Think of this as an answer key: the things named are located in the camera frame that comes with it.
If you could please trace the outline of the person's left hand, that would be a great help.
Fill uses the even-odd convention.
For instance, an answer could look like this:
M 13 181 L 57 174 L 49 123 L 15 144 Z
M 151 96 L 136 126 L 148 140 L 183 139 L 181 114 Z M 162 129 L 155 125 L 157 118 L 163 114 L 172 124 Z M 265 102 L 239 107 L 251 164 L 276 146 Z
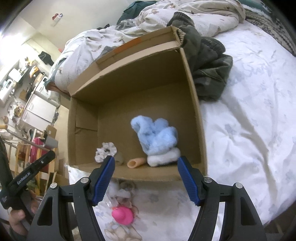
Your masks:
M 35 214 L 38 210 L 38 207 L 40 205 L 40 202 L 33 197 L 31 200 L 31 211 L 33 214 Z M 22 221 L 25 219 L 26 215 L 25 212 L 20 210 L 14 210 L 12 209 L 9 215 L 9 223 L 12 228 L 12 230 L 22 236 L 27 236 L 28 231 L 22 224 Z

